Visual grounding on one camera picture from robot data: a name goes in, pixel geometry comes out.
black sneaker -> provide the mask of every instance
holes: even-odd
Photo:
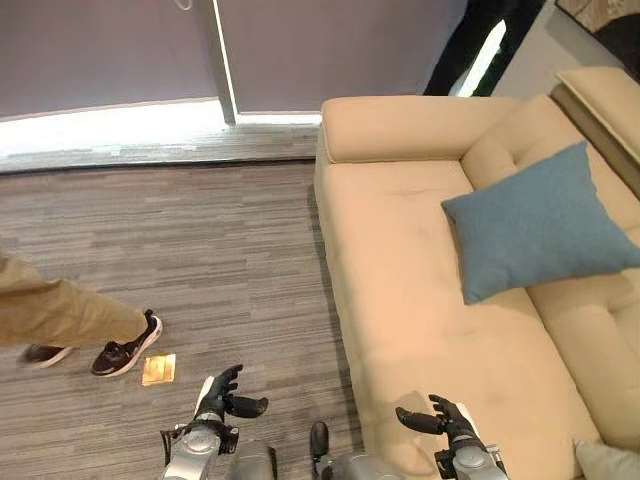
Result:
[[[144,312],[147,329],[134,341],[119,344],[109,342],[93,362],[91,373],[99,377],[116,377],[128,372],[144,352],[162,334],[162,321],[151,310]]]
[[[29,345],[22,352],[18,362],[31,368],[47,368],[69,355],[73,348],[51,347],[49,345]]]

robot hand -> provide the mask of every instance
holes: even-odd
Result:
[[[267,410],[269,400],[264,397],[254,400],[230,393],[238,388],[238,384],[232,382],[238,378],[238,373],[242,371],[242,368],[242,365],[235,365],[227,368],[217,377],[207,379],[202,387],[200,400],[196,405],[194,419],[208,418],[214,414],[224,423],[225,413],[240,418],[257,418]]]
[[[401,407],[396,408],[396,415],[400,423],[416,432],[430,435],[447,434],[449,449],[435,454],[440,476],[460,480],[506,479],[506,470],[499,450],[492,446],[491,452],[488,451],[478,437],[471,420],[458,406],[438,395],[429,395],[429,400],[433,402],[433,409],[438,412],[436,415],[409,412]]]

sunlight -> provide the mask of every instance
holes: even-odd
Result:
[[[0,157],[136,144],[189,143],[227,128],[220,102],[113,107],[0,121]]]

carpet floor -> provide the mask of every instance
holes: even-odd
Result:
[[[165,333],[146,355],[177,355],[173,383],[143,387],[142,361],[93,377],[100,345],[45,370],[0,349],[0,478],[155,479],[158,431],[188,421],[204,378],[235,363],[238,393],[271,402],[234,420],[240,442],[274,447],[279,478],[310,478],[318,419],[334,452],[361,448],[312,180],[310,162],[0,177],[0,250],[154,308]]]

white shoe sole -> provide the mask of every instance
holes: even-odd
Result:
[[[72,351],[73,351],[73,347],[67,347],[67,348],[64,348],[64,349],[60,350],[53,357],[51,357],[49,360],[45,360],[44,362],[38,362],[38,363],[23,363],[22,365],[24,365],[24,366],[26,366],[28,368],[34,368],[36,370],[41,369],[41,368],[48,368],[48,367],[51,367],[51,366],[55,365],[59,361],[61,361],[63,358],[69,356],[69,354]]]
[[[98,377],[117,377],[118,375],[122,375],[124,373],[127,373],[129,370],[131,370],[134,365],[138,362],[138,358],[140,358],[140,355],[142,355],[142,352],[144,352],[147,348],[149,348],[151,345],[153,345],[153,343],[160,338],[160,335],[162,335],[162,320],[160,320],[158,317],[156,317],[155,315],[153,316],[153,318],[156,319],[156,329],[151,332],[151,335],[149,335],[147,337],[147,339],[142,343],[142,345],[140,346],[140,349],[138,350],[138,352],[131,357],[131,360],[129,361],[129,363],[127,363],[124,367],[122,367],[120,370],[116,370],[115,372],[112,373],[108,373],[106,375],[96,375]]]

